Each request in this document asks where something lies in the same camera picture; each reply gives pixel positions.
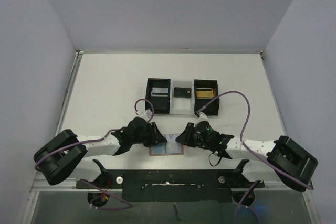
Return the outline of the tan leather card holder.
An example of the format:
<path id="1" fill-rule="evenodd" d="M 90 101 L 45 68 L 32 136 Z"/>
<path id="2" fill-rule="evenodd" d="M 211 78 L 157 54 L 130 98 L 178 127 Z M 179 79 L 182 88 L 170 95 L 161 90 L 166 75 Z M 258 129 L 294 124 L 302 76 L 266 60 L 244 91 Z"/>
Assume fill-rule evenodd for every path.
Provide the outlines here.
<path id="1" fill-rule="evenodd" d="M 183 155 L 183 146 L 176 141 L 180 133 L 177 134 L 165 134 L 165 143 L 152 146 L 149 150 L 150 156 L 169 156 L 169 155 Z"/>

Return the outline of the white bin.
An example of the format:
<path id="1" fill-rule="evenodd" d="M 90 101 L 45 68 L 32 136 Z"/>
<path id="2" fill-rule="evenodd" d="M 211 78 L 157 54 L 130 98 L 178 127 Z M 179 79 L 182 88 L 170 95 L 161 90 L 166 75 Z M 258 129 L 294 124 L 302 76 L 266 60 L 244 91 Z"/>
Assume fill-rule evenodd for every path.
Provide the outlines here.
<path id="1" fill-rule="evenodd" d="M 190 97 L 175 97 L 175 88 L 189 88 Z M 171 79 L 170 83 L 170 110 L 169 115 L 194 115 L 195 94 L 194 80 L 192 79 Z"/>

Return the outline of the black bin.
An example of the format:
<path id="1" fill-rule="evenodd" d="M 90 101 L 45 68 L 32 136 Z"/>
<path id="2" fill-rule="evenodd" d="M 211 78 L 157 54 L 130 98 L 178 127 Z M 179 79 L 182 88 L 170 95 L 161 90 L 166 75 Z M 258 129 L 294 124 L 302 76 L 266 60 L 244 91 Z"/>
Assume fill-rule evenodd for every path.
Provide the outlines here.
<path id="1" fill-rule="evenodd" d="M 145 98 L 154 108 L 154 114 L 170 113 L 171 79 L 148 78 Z"/>
<path id="2" fill-rule="evenodd" d="M 194 80 L 195 105 L 194 113 L 207 105 L 213 98 L 219 95 L 217 80 Z M 213 101 L 203 111 L 208 116 L 218 116 L 219 99 Z"/>

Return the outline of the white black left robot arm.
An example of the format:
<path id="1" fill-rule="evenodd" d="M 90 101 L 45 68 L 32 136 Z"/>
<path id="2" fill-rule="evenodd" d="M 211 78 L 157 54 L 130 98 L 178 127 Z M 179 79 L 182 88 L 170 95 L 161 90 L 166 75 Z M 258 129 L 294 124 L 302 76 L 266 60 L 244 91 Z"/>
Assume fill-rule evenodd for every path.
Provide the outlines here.
<path id="1" fill-rule="evenodd" d="M 153 147 L 166 143 L 156 123 L 136 116 L 127 126 L 109 130 L 104 136 L 77 135 L 71 129 L 61 131 L 33 156 L 35 170 L 42 172 L 50 185 L 67 178 L 87 180 L 96 188 L 105 185 L 105 168 L 97 156 L 118 156 L 135 144 Z"/>

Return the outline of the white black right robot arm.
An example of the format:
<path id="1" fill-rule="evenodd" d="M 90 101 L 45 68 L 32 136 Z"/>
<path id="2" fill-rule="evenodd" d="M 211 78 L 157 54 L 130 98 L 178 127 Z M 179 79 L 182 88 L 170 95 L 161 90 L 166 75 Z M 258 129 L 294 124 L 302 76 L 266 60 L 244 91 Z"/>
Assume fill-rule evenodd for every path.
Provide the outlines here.
<path id="1" fill-rule="evenodd" d="M 234 182 L 241 187 L 257 180 L 281 181 L 287 187 L 304 192 L 318 161 L 288 136 L 277 140 L 241 140 L 237 136 L 214 130 L 209 122 L 188 123 L 176 141 L 188 147 L 198 147 L 220 158 L 246 159 L 248 162 L 234 173 Z"/>

